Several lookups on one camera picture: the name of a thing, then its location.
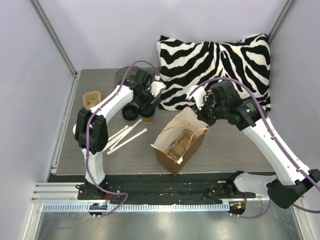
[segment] wood grain surface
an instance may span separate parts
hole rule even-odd
[[[84,175],[86,173],[84,156],[78,142],[74,139],[72,128],[77,121],[78,111],[83,107],[83,95],[87,92],[99,91],[102,99],[106,98],[117,85],[115,76],[118,70],[88,69],[81,71],[62,145],[57,175]],[[178,114],[177,111],[157,108],[153,122],[139,123],[124,140],[129,139],[144,128],[147,128],[147,132],[111,155],[107,155],[106,152],[103,153],[104,172],[106,174],[168,173],[158,163],[154,149],[150,144],[155,142],[158,134],[176,114]],[[108,134],[111,136],[125,125],[132,126],[135,122],[123,119],[119,111],[107,126]],[[220,120],[211,129],[212,132],[205,136],[201,147],[183,167],[181,173],[235,172],[237,170],[248,172],[273,171],[256,145],[242,132],[238,131],[235,126]]]

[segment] zebra print pillow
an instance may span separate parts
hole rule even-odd
[[[186,106],[192,107],[194,103],[186,101],[190,86],[213,77],[229,77],[245,84],[261,106],[270,110],[270,49],[267,35],[260,34],[234,43],[184,43],[161,36],[156,48],[161,64],[160,76],[166,85],[159,108],[176,111]],[[207,92],[212,84],[214,82],[205,86]],[[242,99],[249,97],[244,89],[235,83],[233,85]]]

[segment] paper bag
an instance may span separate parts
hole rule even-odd
[[[205,129],[207,127],[204,121],[197,119],[197,115],[189,107],[185,107],[180,113],[178,113],[162,130],[159,136],[156,138],[154,144],[151,146],[154,148],[154,152],[158,162],[163,165],[169,172],[176,176],[191,156],[198,150],[205,138]],[[173,160],[169,155],[165,153],[165,150],[171,146],[176,138],[184,130],[196,132],[197,139],[189,145],[189,148],[178,160]]]

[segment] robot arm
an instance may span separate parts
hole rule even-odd
[[[101,103],[92,107],[89,110],[81,109],[77,116],[76,128],[74,138],[78,141],[81,148],[84,160],[86,160],[87,145],[86,145],[86,128],[88,120],[92,113],[100,109],[96,114],[90,125],[90,152],[88,157],[88,167],[94,181],[101,185],[103,188],[103,180],[105,179],[105,172],[103,170],[103,149],[108,143],[108,128],[107,125],[111,118],[126,104],[134,101],[138,107],[146,114],[153,111],[161,102],[160,93],[166,88],[165,84],[161,81],[154,80],[148,84],[151,75],[144,70],[139,69],[134,77],[127,79],[120,91],[117,93],[120,85],[105,98]],[[90,191],[91,195],[101,197],[103,194],[99,191],[93,181],[91,180],[88,172],[85,175],[86,182],[84,185],[77,186],[78,189],[82,188],[82,192]]]
[[[297,158],[279,136],[266,112],[263,112],[274,133],[273,137],[278,139],[300,168],[294,166],[268,132],[254,101],[251,98],[242,100],[230,81],[213,84],[212,94],[207,94],[203,87],[199,87],[190,96],[195,88],[196,86],[190,88],[187,99],[194,98],[197,118],[210,126],[219,119],[228,120],[230,124],[236,125],[257,145],[276,173],[274,176],[261,176],[237,172],[232,180],[238,191],[269,196],[279,207],[287,209],[313,186],[301,170],[316,182],[320,180],[320,171],[310,170]]]

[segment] white wall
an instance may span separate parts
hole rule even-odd
[[[320,1],[297,1],[271,43],[270,117],[293,152],[320,169]],[[320,210],[320,192],[306,194],[309,208]],[[314,219],[320,239],[319,214]]]
[[[268,34],[285,0],[40,0],[77,70],[159,66],[160,35],[239,41]]]
[[[0,1],[0,235],[18,239],[49,171],[72,75],[28,0]]]

